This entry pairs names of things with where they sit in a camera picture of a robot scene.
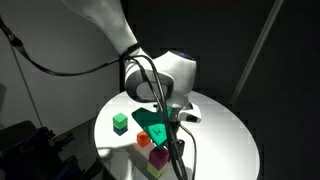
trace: black cable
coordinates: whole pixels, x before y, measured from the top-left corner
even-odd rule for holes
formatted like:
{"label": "black cable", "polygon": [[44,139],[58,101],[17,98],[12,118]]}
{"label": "black cable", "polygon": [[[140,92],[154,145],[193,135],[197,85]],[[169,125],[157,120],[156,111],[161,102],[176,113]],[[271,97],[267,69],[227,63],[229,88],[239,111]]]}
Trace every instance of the black cable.
{"label": "black cable", "polygon": [[131,60],[135,61],[136,64],[139,66],[143,80],[144,80],[144,81],[146,80],[146,81],[148,82],[148,85],[149,85],[149,87],[150,87],[150,89],[151,89],[151,91],[152,91],[152,93],[153,93],[153,96],[154,96],[154,97],[156,98],[156,100],[157,100],[158,106],[160,107],[161,111],[163,111],[161,102],[160,102],[160,100],[159,100],[159,98],[158,98],[155,90],[153,89],[153,86],[152,86],[152,84],[151,84],[151,82],[150,82],[150,80],[149,80],[149,78],[148,78],[148,76],[147,76],[147,74],[146,74],[146,70],[145,70],[144,67],[139,63],[138,60],[136,60],[136,59],[134,59],[134,58],[132,58]]}
{"label": "black cable", "polygon": [[35,111],[35,113],[36,113],[36,116],[37,116],[37,118],[38,118],[39,124],[40,124],[41,127],[43,127],[42,120],[41,120],[41,118],[40,118],[38,108],[37,108],[37,106],[36,106],[36,104],[35,104],[35,102],[34,102],[34,100],[33,100],[33,97],[32,97],[31,91],[30,91],[30,88],[29,88],[28,83],[27,83],[27,80],[26,80],[26,78],[25,78],[25,76],[24,76],[24,74],[23,74],[23,71],[22,71],[21,65],[20,65],[20,63],[19,63],[17,54],[16,54],[16,52],[14,51],[14,48],[13,48],[13,46],[11,45],[11,43],[9,43],[9,44],[10,44],[10,48],[11,48],[13,57],[14,57],[16,63],[17,63],[17,66],[18,66],[20,75],[21,75],[21,77],[22,77],[23,83],[24,83],[24,85],[25,85],[25,87],[26,87],[26,89],[27,89],[29,98],[30,98],[30,100],[31,100],[31,104],[32,104],[32,106],[33,106],[33,108],[34,108],[34,111]]}
{"label": "black cable", "polygon": [[[162,85],[160,83],[160,78],[159,78],[158,71],[157,71],[156,67],[154,66],[152,60],[148,56],[145,56],[145,55],[131,56],[131,58],[136,58],[136,57],[145,58],[150,63],[150,65],[151,65],[151,67],[153,69],[153,73],[154,73],[155,79],[157,81],[158,89],[159,89],[159,92],[160,92],[160,95],[161,95],[161,99],[162,99],[161,103],[162,103],[162,107],[163,107],[163,116],[164,116],[164,122],[165,122],[165,126],[166,126],[167,139],[168,139],[168,149],[169,149],[169,153],[171,155],[173,169],[174,169],[178,179],[187,180],[188,177],[187,177],[186,169],[185,169],[183,160],[182,160],[182,158],[181,158],[181,156],[179,155],[179,152],[178,152],[178,148],[177,148],[177,144],[176,144],[176,136],[172,132],[171,126],[169,124],[166,99],[165,99],[165,96],[164,96],[164,93],[163,93]],[[181,174],[180,174],[180,172],[179,172],[179,170],[177,168],[176,159],[178,159],[178,163],[180,165],[182,176],[181,176]]]}
{"label": "black cable", "polygon": [[193,157],[193,172],[192,172],[192,180],[194,180],[194,177],[196,175],[196,167],[197,167],[197,144],[196,144],[196,140],[193,137],[192,133],[186,128],[184,127],[182,124],[180,124],[180,127],[191,136],[192,141],[193,141],[193,146],[194,146],[194,157]]}
{"label": "black cable", "polygon": [[39,70],[45,72],[45,73],[48,73],[48,74],[51,74],[51,75],[54,75],[54,76],[64,76],[64,77],[70,77],[70,76],[79,76],[79,75],[83,75],[83,74],[88,74],[88,73],[92,73],[92,72],[95,72],[99,69],[102,69],[106,66],[109,66],[115,62],[118,62],[119,61],[119,58],[117,59],[114,59],[114,60],[111,60],[109,62],[106,62],[106,63],[103,63],[102,65],[98,66],[98,67],[95,67],[93,69],[90,69],[90,70],[87,70],[87,71],[84,71],[84,72],[79,72],[79,73],[65,73],[65,72],[56,72],[56,71],[53,71],[53,70],[50,70],[50,69],[47,69],[41,65],[39,65],[38,63],[34,62],[29,54],[27,53],[27,51],[25,50],[24,46],[23,46],[23,42],[17,37],[15,36],[11,30],[4,24],[3,20],[2,20],[2,17],[0,15],[0,29],[2,29],[2,31],[4,32],[4,34],[6,35],[6,37],[8,38],[10,44],[15,47],[20,53],[22,56],[24,56],[31,64],[33,64],[35,67],[37,67]]}

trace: white table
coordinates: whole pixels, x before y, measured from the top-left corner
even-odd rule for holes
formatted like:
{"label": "white table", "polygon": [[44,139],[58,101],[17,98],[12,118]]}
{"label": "white table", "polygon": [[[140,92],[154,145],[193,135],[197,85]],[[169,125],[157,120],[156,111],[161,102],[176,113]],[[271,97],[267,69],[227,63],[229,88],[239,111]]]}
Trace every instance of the white table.
{"label": "white table", "polygon": [[[194,135],[198,158],[196,180],[256,180],[260,159],[257,146],[245,125],[227,108],[196,92],[191,92],[190,102],[199,106],[200,123],[182,122]],[[141,148],[136,135],[142,128],[131,113],[140,107],[156,112],[155,103],[138,103],[126,92],[112,98],[101,110],[94,130],[96,147],[106,168],[118,180],[154,179],[147,171],[149,152],[154,144]],[[118,113],[128,117],[128,131],[118,136],[113,131],[112,117]],[[189,179],[193,168],[193,142],[182,129],[178,139],[185,141],[183,161]],[[177,179],[171,163],[160,177]]]}

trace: black background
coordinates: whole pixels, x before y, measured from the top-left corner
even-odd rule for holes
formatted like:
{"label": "black background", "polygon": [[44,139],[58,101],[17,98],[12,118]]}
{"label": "black background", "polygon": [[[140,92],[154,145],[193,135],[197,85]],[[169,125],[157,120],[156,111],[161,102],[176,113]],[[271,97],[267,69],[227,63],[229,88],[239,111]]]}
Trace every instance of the black background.
{"label": "black background", "polygon": [[238,101],[237,82],[274,0],[131,0],[128,22],[146,52],[197,60],[194,90],[227,106],[261,153],[259,179],[320,179],[319,3],[284,1]]}

